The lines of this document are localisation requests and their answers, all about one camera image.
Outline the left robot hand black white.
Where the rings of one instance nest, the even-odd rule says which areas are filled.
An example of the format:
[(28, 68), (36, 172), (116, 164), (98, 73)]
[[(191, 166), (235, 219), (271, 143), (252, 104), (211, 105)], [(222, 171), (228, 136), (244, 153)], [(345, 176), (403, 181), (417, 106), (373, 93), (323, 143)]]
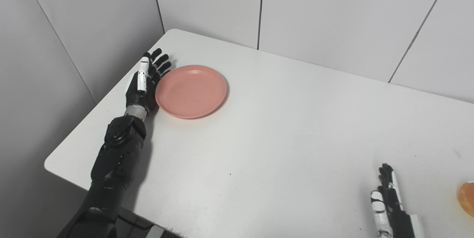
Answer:
[(156, 87), (172, 66), (168, 54), (162, 53), (162, 49), (157, 48), (141, 57), (138, 71), (133, 74), (125, 94), (126, 108), (138, 106), (149, 114), (157, 107)]

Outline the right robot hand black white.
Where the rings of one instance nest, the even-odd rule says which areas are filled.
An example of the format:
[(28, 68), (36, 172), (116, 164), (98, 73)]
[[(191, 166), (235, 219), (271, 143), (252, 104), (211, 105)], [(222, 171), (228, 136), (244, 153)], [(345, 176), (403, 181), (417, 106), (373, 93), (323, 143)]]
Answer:
[(388, 163), (378, 169), (380, 185), (370, 194), (378, 238), (424, 238), (419, 217), (408, 214), (401, 200), (395, 171)]

